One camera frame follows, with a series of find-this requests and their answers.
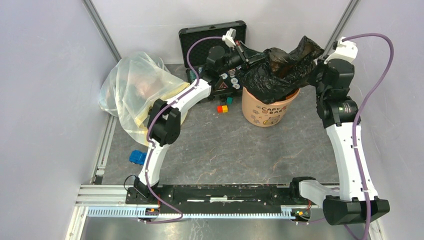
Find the black plastic trash bag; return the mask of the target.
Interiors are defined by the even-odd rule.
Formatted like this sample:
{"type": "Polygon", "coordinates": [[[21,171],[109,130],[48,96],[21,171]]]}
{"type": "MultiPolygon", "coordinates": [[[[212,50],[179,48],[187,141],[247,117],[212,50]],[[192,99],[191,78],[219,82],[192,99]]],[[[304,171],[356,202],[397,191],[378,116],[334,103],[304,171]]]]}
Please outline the black plastic trash bag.
{"type": "Polygon", "coordinates": [[[309,76],[317,66],[316,59],[324,49],[303,36],[290,52],[271,47],[262,52],[249,49],[248,53],[253,56],[242,65],[239,80],[257,100],[273,104],[308,85],[309,76]]]}

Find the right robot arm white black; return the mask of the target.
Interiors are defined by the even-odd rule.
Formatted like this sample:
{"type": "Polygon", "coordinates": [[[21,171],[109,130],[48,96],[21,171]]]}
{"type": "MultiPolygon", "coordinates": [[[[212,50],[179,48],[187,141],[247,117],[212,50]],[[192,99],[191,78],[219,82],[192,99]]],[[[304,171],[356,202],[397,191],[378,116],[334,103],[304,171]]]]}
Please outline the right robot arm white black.
{"type": "Polygon", "coordinates": [[[361,143],[357,103],[348,96],[355,67],[343,59],[319,60],[308,83],[315,87],[316,111],[330,139],[339,176],[339,190],[314,177],[294,177],[289,199],[295,204],[310,200],[322,208],[328,224],[373,222],[391,207],[378,196],[370,178],[361,143]]]}

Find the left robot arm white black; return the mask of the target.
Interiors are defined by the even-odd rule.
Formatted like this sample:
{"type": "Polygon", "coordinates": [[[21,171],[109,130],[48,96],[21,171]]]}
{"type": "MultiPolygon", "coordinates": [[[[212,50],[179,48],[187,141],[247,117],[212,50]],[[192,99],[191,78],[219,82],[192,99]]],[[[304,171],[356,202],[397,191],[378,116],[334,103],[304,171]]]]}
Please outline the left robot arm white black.
{"type": "Polygon", "coordinates": [[[180,135],[182,115],[211,94],[214,87],[212,79],[237,67],[249,70],[266,59],[264,52],[250,49],[241,41],[233,44],[229,52],[222,46],[213,46],[208,51],[202,72],[195,74],[196,80],[188,88],[167,100],[154,102],[148,120],[146,159],[133,184],[140,200],[145,204],[156,200],[155,187],[159,183],[162,163],[168,148],[180,135]]]}

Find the orange plastic trash bin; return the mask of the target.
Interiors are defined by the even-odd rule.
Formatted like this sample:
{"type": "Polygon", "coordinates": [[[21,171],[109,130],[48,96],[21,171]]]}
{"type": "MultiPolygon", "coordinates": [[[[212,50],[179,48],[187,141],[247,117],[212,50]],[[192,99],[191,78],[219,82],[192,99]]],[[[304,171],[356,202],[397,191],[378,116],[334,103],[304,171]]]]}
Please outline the orange plastic trash bin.
{"type": "Polygon", "coordinates": [[[279,123],[286,114],[293,100],[299,95],[298,88],[287,99],[272,104],[265,104],[256,99],[245,88],[241,96],[241,110],[244,117],[257,127],[271,127],[279,123]]]}

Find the black poker chip case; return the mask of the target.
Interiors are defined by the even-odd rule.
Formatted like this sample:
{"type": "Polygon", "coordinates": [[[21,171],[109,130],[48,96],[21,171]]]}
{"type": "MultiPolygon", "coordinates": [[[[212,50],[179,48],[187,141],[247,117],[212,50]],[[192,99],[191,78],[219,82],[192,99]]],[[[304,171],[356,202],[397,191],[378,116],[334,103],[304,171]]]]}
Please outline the black poker chip case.
{"type": "Polygon", "coordinates": [[[178,32],[181,51],[183,55],[185,73],[187,81],[193,83],[196,80],[195,72],[201,78],[212,84],[210,95],[203,101],[219,100],[221,105],[227,105],[227,97],[240,96],[243,91],[243,86],[238,79],[240,65],[223,73],[216,75],[204,73],[209,50],[213,47],[220,46],[224,48],[228,54],[231,52],[229,47],[220,39],[204,40],[195,46],[193,44],[200,39],[207,37],[221,37],[226,32],[233,28],[236,30],[235,40],[246,41],[247,24],[243,20],[236,20],[225,23],[203,25],[190,28],[182,28],[178,32]]]}

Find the red cube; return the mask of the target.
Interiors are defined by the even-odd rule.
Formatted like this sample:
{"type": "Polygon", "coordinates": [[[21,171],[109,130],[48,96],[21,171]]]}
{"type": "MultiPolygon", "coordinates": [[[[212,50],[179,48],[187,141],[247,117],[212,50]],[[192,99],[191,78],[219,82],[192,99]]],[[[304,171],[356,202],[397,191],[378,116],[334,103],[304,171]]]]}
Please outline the red cube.
{"type": "Polygon", "coordinates": [[[217,106],[217,112],[218,113],[222,113],[223,112],[223,107],[221,105],[217,106]]]}

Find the translucent yellow plastic bag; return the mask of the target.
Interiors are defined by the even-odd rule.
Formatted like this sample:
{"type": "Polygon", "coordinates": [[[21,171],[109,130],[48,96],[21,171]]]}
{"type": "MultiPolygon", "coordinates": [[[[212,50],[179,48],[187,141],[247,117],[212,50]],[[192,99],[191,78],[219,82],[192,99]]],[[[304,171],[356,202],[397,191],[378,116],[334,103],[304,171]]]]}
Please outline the translucent yellow plastic bag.
{"type": "Polygon", "coordinates": [[[117,117],[137,143],[148,145],[149,110],[158,99],[167,100],[190,84],[170,73],[164,61],[144,51],[123,57],[101,86],[98,104],[117,117]]]}

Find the blue toy car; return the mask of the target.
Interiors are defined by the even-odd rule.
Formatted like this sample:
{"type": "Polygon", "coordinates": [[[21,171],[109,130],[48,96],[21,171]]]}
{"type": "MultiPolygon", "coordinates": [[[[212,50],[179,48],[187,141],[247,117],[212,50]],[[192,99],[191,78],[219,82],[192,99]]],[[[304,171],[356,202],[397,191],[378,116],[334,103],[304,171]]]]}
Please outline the blue toy car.
{"type": "Polygon", "coordinates": [[[129,162],[137,165],[143,166],[145,164],[147,157],[146,152],[142,152],[140,150],[133,150],[131,154],[129,155],[129,162]]]}

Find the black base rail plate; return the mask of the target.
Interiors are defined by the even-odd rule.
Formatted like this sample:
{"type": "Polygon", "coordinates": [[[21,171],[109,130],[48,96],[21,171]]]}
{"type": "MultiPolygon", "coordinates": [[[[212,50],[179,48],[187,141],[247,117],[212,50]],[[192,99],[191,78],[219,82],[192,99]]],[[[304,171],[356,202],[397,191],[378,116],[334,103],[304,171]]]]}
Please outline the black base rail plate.
{"type": "Polygon", "coordinates": [[[158,205],[161,214],[174,214],[176,209],[188,214],[277,214],[282,206],[306,208],[309,201],[294,197],[287,185],[278,184],[164,184],[153,188],[164,200],[152,194],[145,198],[133,187],[126,193],[126,204],[158,205]]]}

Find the aluminium frame rail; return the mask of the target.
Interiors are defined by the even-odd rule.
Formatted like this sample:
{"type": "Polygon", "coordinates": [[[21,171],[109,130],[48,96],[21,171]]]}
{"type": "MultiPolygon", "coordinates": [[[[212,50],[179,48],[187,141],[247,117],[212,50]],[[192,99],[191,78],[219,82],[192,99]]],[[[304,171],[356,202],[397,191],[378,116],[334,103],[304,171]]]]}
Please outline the aluminium frame rail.
{"type": "Polygon", "coordinates": [[[116,62],[119,62],[119,60],[122,58],[121,54],[119,53],[118,48],[116,47],[109,31],[107,30],[106,25],[104,24],[97,8],[95,7],[95,4],[92,0],[82,0],[82,3],[84,4],[102,39],[106,43],[106,46],[112,54],[113,58],[116,62]]]}

